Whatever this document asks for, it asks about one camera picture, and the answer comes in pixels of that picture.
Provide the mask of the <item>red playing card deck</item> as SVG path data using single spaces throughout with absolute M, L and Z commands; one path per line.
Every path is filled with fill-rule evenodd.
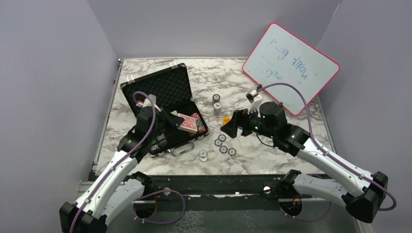
M 178 113 L 177 116 L 184 119 L 183 123 L 181 123 L 178 126 L 179 130 L 186 131 L 189 133 L 196 133 L 198 131 L 195 118 L 181 114 L 181 113 Z

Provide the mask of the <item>red white 500 chip stack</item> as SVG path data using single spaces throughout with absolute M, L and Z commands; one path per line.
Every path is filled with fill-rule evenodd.
M 213 115 L 219 116 L 221 114 L 222 105 L 220 102 L 216 102 L 213 104 Z

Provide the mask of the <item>brown 100 chip stack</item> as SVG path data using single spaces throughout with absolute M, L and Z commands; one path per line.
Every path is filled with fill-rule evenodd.
M 220 102 L 220 95 L 219 94 L 214 94 L 213 96 L 212 96 L 212 105 L 214 105 L 215 103 L 217 103 L 217 102 Z

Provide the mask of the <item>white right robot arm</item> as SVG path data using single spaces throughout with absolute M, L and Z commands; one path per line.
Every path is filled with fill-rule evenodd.
M 359 221 L 373 222 L 387 196 L 386 174 L 371 173 L 328 150 L 312 139 L 308 131 L 288 123 L 283 107 L 274 102 L 262 104 L 258 112 L 235 110 L 221 131 L 236 138 L 239 128 L 242 136 L 256 133 L 272 139 L 275 148 L 311 163 L 333 179 L 330 182 L 291 170 L 281 181 L 280 191 L 284 196 L 316 196 L 345 207 Z

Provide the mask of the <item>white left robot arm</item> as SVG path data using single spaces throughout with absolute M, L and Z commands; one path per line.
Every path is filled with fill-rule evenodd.
M 156 205 L 159 191 L 142 172 L 130 175 L 147 155 L 158 137 L 173 132 L 184 119 L 155 105 L 143 107 L 135 126 L 120 140 L 107 167 L 75 202 L 65 202 L 59 210 L 64 233 L 104 233 L 110 222 L 135 200 Z

